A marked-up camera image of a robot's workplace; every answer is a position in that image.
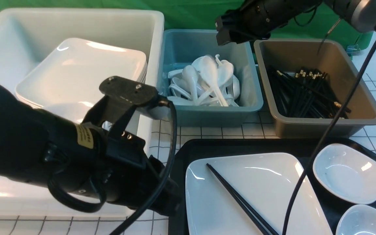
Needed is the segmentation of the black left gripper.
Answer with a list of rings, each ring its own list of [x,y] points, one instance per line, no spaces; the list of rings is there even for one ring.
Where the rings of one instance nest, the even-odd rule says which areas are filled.
[[[176,213],[181,195],[166,166],[147,156],[145,141],[127,131],[117,133],[90,123],[75,124],[48,143],[46,163],[53,166],[47,188],[61,204],[85,213],[105,203],[165,216]]]

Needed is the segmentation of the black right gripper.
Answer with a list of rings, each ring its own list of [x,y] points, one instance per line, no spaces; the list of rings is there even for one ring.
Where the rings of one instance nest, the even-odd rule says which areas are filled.
[[[320,0],[245,0],[215,20],[219,46],[266,40],[297,15],[318,6]]]

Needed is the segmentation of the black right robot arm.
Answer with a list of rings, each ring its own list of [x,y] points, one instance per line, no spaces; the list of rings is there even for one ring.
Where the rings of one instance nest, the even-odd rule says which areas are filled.
[[[245,0],[215,20],[218,45],[266,40],[271,32],[312,8],[321,0]],[[376,0],[324,0],[340,19],[360,33],[376,32]]]

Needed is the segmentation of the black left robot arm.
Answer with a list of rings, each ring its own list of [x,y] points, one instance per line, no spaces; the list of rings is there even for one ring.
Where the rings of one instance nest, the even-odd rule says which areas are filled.
[[[0,85],[0,176],[47,188],[61,204],[94,213],[105,203],[173,216],[178,185],[165,166],[144,152],[145,141],[126,131],[135,111],[176,117],[171,101],[153,86],[111,76],[103,97],[81,124],[33,109]]]

